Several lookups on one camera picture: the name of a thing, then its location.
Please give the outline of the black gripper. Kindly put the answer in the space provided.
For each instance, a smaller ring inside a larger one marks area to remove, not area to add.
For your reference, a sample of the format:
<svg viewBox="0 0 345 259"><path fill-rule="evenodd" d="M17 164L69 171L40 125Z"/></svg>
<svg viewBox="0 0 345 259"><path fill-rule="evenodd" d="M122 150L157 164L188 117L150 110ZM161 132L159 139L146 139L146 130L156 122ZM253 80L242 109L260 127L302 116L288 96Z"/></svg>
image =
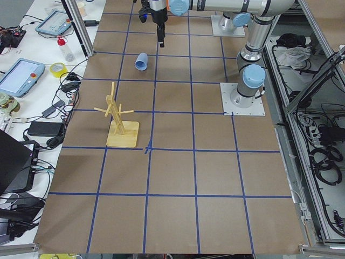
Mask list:
<svg viewBox="0 0 345 259"><path fill-rule="evenodd" d="M157 24L157 41L161 48L164 48L165 39L165 22L167 21L167 8L161 10L151 10L151 17L155 24Z"/></svg>

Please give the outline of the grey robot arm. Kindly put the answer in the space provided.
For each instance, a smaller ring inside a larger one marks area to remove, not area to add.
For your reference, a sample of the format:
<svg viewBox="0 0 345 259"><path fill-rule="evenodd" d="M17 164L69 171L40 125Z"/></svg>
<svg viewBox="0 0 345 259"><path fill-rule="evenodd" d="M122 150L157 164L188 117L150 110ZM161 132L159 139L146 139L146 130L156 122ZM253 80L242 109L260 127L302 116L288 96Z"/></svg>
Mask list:
<svg viewBox="0 0 345 259"><path fill-rule="evenodd" d="M251 14L247 12L223 12L218 22L218 28L222 31L234 31L235 29L246 25L250 19Z"/></svg>
<svg viewBox="0 0 345 259"><path fill-rule="evenodd" d="M230 94L231 102L235 106L248 108L254 103L256 92L262 87L266 77L266 72L256 62L261 59L267 37L274 27L273 21L293 3L293 1L142 1L142 6L157 24L157 41L160 47L164 47L164 23L168 20L167 6L176 16L183 15L189 10L253 14L246 45L237 57L241 81Z"/></svg>

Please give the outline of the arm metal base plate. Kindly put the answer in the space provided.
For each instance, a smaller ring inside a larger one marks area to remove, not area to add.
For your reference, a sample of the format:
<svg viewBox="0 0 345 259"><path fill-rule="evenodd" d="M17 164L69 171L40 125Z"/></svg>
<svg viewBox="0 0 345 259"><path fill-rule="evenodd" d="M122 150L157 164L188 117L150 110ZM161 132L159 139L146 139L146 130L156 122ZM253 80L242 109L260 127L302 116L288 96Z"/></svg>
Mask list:
<svg viewBox="0 0 345 259"><path fill-rule="evenodd" d="M265 116L259 90L253 97L243 97L237 91L238 83L220 83L223 113L239 116Z"/></svg>
<svg viewBox="0 0 345 259"><path fill-rule="evenodd" d="M248 13L240 13L234 17L211 16L212 32L219 37L245 37L244 25L250 19Z"/></svg>

